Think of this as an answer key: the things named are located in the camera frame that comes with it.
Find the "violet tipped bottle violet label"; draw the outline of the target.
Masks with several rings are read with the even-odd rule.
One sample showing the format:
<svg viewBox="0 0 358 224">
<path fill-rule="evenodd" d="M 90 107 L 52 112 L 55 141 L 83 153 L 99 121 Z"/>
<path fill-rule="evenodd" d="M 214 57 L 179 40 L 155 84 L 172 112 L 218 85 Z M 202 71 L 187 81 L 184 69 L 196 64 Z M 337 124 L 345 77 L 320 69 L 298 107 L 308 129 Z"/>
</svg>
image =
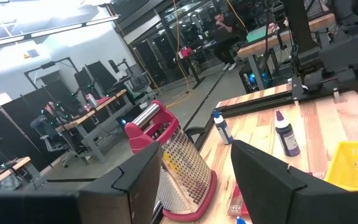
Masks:
<svg viewBox="0 0 358 224">
<path fill-rule="evenodd" d="M 297 156 L 300 153 L 300 148 L 292 125 L 279 110 L 275 112 L 275 130 L 283 147 L 284 154 L 288 157 Z"/>
</svg>

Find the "blue lit computer case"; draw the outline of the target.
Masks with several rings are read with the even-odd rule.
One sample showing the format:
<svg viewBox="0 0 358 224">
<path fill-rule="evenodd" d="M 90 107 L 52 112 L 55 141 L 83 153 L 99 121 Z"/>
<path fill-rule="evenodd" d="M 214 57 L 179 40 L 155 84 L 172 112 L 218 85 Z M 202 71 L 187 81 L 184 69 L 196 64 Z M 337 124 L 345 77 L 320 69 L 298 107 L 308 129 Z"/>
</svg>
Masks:
<svg viewBox="0 0 358 224">
<path fill-rule="evenodd" d="M 255 74 L 252 72 L 249 62 L 245 62 L 243 64 L 239 71 L 239 76 L 246 93 L 259 91 Z M 272 86 L 272 76 L 268 66 L 266 65 L 262 66 L 262 81 L 264 82 L 265 87 L 270 88 Z"/>
</svg>

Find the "yellow slotted plastic basket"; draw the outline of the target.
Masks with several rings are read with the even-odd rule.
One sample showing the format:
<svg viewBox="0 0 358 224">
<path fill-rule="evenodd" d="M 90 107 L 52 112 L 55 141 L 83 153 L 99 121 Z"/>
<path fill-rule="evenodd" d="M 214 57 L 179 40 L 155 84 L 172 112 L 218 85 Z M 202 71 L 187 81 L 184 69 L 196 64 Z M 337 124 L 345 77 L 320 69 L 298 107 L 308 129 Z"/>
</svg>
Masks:
<svg viewBox="0 0 358 224">
<path fill-rule="evenodd" d="M 324 180 L 348 191 L 358 190 L 358 141 L 341 141 Z"/>
</svg>

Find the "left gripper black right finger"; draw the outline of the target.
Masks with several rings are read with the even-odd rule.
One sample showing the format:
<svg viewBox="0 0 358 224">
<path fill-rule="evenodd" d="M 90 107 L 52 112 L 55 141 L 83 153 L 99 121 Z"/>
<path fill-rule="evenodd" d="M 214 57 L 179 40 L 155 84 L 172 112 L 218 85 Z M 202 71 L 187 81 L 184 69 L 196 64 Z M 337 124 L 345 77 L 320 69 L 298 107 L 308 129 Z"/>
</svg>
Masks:
<svg viewBox="0 0 358 224">
<path fill-rule="evenodd" d="M 325 182 L 241 140 L 236 182 L 253 224 L 358 224 L 358 191 Z"/>
</svg>

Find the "red flat packet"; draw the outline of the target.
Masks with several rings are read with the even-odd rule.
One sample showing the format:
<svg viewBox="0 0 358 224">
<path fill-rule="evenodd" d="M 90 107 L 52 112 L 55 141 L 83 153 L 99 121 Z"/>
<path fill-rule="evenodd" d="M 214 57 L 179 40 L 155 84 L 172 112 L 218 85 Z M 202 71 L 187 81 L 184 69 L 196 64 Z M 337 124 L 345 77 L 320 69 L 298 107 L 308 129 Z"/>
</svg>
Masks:
<svg viewBox="0 0 358 224">
<path fill-rule="evenodd" d="M 227 213 L 230 216 L 246 216 L 249 214 L 244 199 L 242 198 L 238 183 L 235 184 L 234 190 L 232 192 Z"/>
</svg>

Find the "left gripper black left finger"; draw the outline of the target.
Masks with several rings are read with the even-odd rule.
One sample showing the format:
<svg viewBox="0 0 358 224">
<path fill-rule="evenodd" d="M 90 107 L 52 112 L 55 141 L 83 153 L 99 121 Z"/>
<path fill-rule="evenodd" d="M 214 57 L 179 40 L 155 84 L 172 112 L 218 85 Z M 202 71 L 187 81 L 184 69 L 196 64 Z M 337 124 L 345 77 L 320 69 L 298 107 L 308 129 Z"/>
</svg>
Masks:
<svg viewBox="0 0 358 224">
<path fill-rule="evenodd" d="M 159 178 L 153 142 L 80 190 L 0 191 L 0 224 L 150 224 Z"/>
</svg>

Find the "green mat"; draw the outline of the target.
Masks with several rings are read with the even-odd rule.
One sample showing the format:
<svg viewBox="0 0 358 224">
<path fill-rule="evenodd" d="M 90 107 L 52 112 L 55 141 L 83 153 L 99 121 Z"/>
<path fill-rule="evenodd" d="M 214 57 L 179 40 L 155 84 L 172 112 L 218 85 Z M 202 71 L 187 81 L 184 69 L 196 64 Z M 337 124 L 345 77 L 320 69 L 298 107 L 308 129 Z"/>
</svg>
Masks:
<svg viewBox="0 0 358 224">
<path fill-rule="evenodd" d="M 266 33 L 267 33 L 267 27 L 266 26 L 262 26 L 259 27 L 257 29 L 254 29 L 252 31 L 250 31 L 246 37 L 248 42 L 254 42 L 254 41 L 259 41 L 265 38 Z"/>
</svg>

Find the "person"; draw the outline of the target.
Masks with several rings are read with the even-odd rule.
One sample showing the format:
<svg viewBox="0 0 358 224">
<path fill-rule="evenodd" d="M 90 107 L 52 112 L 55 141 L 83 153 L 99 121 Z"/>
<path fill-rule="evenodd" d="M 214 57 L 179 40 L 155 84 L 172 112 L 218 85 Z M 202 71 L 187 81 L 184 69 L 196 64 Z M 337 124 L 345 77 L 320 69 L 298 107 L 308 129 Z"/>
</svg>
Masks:
<svg viewBox="0 0 358 224">
<path fill-rule="evenodd" d="M 213 32 L 215 56 L 224 63 L 223 70 L 233 70 L 236 61 L 231 54 L 234 44 L 239 41 L 237 20 L 232 14 L 224 15 L 221 11 L 214 13 L 215 31 Z"/>
<path fill-rule="evenodd" d="M 59 106 L 56 106 L 54 102 L 49 101 L 45 104 L 42 114 L 47 117 L 49 125 L 53 128 L 62 129 L 67 131 L 66 124 L 69 123 L 68 116 L 63 113 Z"/>
</svg>

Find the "black partition panel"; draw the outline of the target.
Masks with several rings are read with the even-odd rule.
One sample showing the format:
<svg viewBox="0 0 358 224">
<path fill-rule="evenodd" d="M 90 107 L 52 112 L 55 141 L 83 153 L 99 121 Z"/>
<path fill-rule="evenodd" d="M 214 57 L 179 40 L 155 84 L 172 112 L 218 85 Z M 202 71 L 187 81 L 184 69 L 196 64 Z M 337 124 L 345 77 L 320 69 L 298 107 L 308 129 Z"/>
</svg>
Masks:
<svg viewBox="0 0 358 224">
<path fill-rule="evenodd" d="M 42 136 L 30 127 L 52 100 L 43 89 L 15 100 L 7 93 L 0 93 L 0 153 L 5 160 L 29 157 L 35 168 L 43 170 L 67 154 L 66 150 L 48 151 Z"/>
</svg>

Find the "metal box grater red trim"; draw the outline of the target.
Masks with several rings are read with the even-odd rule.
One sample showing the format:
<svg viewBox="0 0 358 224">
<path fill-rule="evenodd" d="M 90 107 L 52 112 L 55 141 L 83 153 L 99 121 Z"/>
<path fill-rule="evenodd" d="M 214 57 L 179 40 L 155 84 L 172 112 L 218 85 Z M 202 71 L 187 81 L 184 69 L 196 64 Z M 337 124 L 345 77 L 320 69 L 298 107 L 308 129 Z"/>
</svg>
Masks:
<svg viewBox="0 0 358 224">
<path fill-rule="evenodd" d="M 155 100 L 126 123 L 124 130 L 133 154 L 153 142 L 160 144 L 157 198 L 163 215 L 176 222 L 199 220 L 214 197 L 217 175 L 185 134 L 179 120 Z"/>
</svg>

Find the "wooden workbench grey legs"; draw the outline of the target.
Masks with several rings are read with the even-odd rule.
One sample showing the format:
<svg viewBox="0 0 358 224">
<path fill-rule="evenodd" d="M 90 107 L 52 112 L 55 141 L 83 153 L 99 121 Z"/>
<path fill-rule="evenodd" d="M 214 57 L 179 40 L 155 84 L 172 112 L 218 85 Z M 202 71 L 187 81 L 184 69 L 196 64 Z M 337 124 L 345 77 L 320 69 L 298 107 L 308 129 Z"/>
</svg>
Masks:
<svg viewBox="0 0 358 224">
<path fill-rule="evenodd" d="M 119 102 L 119 99 L 122 98 L 124 101 L 124 106 L 112 113 L 109 110 L 109 105 L 114 102 Z M 107 97 L 102 100 L 102 103 L 98 104 L 96 107 L 91 108 L 89 111 L 86 111 L 83 116 L 74 118 L 73 121 L 70 121 L 66 124 L 61 124 L 59 127 L 55 128 L 56 132 L 62 134 L 63 137 L 67 139 L 69 130 L 76 129 L 80 136 L 83 138 L 81 142 L 87 147 L 89 152 L 83 154 L 86 156 L 93 156 L 97 158 L 99 162 L 105 163 L 106 157 L 102 153 L 104 147 L 107 146 L 108 141 L 113 138 L 112 132 L 116 128 L 120 128 L 118 121 L 116 120 L 119 116 L 123 115 L 128 109 L 130 109 L 132 103 L 127 97 L 127 90 L 121 90 L 119 93 Z M 91 118 L 96 118 L 96 114 L 102 110 L 106 109 L 109 116 L 103 121 L 96 123 L 96 127 L 87 131 L 83 123 Z"/>
<path fill-rule="evenodd" d="M 30 157 L 14 159 L 6 168 L 0 169 L 0 190 L 38 189 L 45 181 Z"/>
</svg>

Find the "wooden workbench with green mat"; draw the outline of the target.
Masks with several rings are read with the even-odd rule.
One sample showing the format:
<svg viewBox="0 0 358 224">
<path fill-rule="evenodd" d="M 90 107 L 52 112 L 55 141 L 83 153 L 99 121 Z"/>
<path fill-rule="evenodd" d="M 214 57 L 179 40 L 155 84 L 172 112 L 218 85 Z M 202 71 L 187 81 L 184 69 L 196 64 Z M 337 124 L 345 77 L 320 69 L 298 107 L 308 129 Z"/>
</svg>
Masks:
<svg viewBox="0 0 358 224">
<path fill-rule="evenodd" d="M 310 31 L 321 47 L 329 45 L 329 28 L 334 27 L 335 24 L 336 21 L 332 13 L 309 21 Z M 265 53 L 266 49 L 270 50 L 279 45 L 278 35 L 273 33 L 273 29 L 270 29 L 269 33 L 267 39 L 262 37 L 248 43 L 245 47 L 241 47 L 237 51 L 237 55 L 240 56 L 241 59 L 247 59 L 249 63 L 256 63 L 257 54 Z"/>
</svg>

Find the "grey office chair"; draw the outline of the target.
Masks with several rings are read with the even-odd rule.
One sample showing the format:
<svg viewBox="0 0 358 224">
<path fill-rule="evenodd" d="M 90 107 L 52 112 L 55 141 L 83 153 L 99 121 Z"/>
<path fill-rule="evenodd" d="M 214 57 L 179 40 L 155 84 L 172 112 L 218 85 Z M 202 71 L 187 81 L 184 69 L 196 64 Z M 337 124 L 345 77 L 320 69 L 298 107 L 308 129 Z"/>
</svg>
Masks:
<svg viewBox="0 0 358 224">
<path fill-rule="evenodd" d="M 57 132 L 44 114 L 39 115 L 31 123 L 30 127 L 40 134 L 41 140 L 45 142 L 47 151 L 66 151 L 63 158 L 63 166 L 67 168 L 73 158 L 80 158 L 87 166 L 87 149 L 69 131 Z"/>
</svg>

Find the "black frame post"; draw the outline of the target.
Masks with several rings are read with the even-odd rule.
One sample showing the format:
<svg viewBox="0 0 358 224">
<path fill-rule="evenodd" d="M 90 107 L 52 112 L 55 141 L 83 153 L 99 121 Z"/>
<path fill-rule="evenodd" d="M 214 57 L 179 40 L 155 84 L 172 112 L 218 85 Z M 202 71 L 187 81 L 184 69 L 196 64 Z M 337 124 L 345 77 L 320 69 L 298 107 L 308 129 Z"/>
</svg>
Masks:
<svg viewBox="0 0 358 224">
<path fill-rule="evenodd" d="M 295 101 L 302 101 L 308 97 L 308 90 L 304 88 L 305 75 L 316 70 L 320 47 L 311 37 L 304 1 L 283 0 L 283 4 L 293 41 L 291 50 L 292 97 Z"/>
</svg>

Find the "red box on desk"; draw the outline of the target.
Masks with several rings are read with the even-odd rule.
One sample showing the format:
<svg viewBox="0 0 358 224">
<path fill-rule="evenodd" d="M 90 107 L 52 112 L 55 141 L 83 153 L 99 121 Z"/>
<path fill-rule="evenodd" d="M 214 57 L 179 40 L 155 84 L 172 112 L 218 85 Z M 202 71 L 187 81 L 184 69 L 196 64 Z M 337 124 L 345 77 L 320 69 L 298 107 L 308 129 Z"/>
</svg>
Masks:
<svg viewBox="0 0 358 224">
<path fill-rule="evenodd" d="M 180 59 L 187 58 L 191 55 L 192 49 L 190 47 L 183 47 L 179 49 L 178 56 Z"/>
</svg>

